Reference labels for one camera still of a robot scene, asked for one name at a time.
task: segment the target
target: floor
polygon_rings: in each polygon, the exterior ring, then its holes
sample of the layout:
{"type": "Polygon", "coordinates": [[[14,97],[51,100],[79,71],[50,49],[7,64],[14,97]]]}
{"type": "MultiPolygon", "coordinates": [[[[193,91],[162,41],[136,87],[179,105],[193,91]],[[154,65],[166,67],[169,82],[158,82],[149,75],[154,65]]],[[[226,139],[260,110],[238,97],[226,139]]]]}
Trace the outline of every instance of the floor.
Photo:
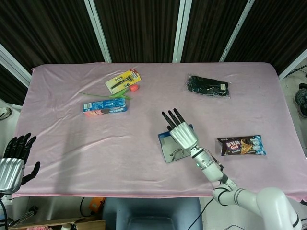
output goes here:
{"type": "MultiPolygon", "coordinates": [[[[307,64],[304,60],[299,66],[307,64]]],[[[298,71],[281,81],[281,86],[285,94],[285,98],[292,116],[292,120],[300,139],[301,145],[307,156],[307,119],[298,116],[297,108],[293,103],[293,97],[299,89],[300,83],[307,83],[305,73],[298,71]]],[[[0,107],[6,106],[0,100],[0,107]]],[[[0,129],[6,130],[6,136],[0,137],[0,150],[4,149],[8,141],[12,138],[14,127],[19,117],[19,110],[14,109],[13,115],[8,118],[6,123],[0,122],[0,129]]],[[[37,222],[47,219],[63,219],[80,216],[81,197],[22,197],[14,199],[13,206],[10,208],[11,216],[16,219],[21,216],[29,207],[36,205],[39,212],[34,217],[28,219],[27,222],[37,222]]],[[[210,201],[211,198],[200,197],[201,207],[210,201]]],[[[89,203],[91,198],[86,198],[83,202],[82,209],[84,214],[89,214],[89,203]]],[[[299,214],[299,217],[307,218],[307,206],[290,200],[291,204],[299,214]]],[[[264,229],[262,218],[245,211],[240,207],[228,206],[222,207],[216,201],[211,202],[203,215],[204,230],[259,230],[264,229]]]]}

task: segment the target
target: blue chair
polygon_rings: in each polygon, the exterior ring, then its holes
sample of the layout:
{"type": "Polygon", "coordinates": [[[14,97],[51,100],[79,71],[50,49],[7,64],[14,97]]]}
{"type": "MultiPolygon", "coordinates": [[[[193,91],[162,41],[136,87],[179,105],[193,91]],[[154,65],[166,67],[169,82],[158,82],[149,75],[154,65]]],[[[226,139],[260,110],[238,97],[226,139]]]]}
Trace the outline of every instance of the blue chair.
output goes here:
{"type": "MultiPolygon", "coordinates": [[[[107,230],[187,230],[200,213],[198,198],[107,198],[102,219],[107,230]]],[[[201,216],[190,230],[203,230],[201,216]]]]}

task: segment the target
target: chocolate snack wrapper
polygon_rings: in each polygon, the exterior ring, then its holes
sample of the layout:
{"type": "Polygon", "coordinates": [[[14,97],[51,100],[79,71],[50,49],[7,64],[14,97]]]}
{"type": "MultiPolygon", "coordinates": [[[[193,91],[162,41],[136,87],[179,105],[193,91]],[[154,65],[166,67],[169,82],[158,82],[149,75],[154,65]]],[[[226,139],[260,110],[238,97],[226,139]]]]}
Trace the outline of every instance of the chocolate snack wrapper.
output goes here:
{"type": "Polygon", "coordinates": [[[267,155],[262,144],[260,135],[237,137],[237,138],[218,138],[222,144],[222,156],[227,155],[267,155]]]}

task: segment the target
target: cardboard box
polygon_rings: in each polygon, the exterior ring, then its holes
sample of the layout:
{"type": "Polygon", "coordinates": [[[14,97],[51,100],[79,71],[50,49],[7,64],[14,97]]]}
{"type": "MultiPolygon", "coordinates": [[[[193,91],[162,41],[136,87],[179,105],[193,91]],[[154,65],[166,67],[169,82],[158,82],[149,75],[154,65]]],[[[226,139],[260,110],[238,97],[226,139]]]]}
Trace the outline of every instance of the cardboard box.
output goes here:
{"type": "Polygon", "coordinates": [[[27,228],[34,227],[61,227],[64,224],[74,224],[77,230],[105,230],[106,222],[104,220],[97,220],[96,217],[78,217],[69,219],[56,219],[56,220],[46,220],[39,223],[30,224],[20,224],[14,227],[10,227],[9,230],[26,230],[27,228]]]}

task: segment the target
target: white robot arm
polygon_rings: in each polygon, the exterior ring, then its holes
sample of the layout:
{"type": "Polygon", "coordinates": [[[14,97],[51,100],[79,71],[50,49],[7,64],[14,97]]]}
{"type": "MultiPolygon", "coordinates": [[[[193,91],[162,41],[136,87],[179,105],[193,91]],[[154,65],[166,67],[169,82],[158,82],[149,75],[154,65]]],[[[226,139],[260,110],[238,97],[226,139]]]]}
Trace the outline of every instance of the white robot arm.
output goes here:
{"type": "Polygon", "coordinates": [[[177,109],[170,117],[162,115],[170,124],[167,129],[173,139],[189,151],[191,157],[210,182],[219,181],[220,185],[213,190],[214,199],[222,206],[238,205],[263,218],[266,230],[301,230],[302,223],[282,190],[275,187],[262,189],[253,193],[237,185],[221,170],[219,162],[211,153],[198,146],[198,138],[193,129],[185,122],[177,109]]]}

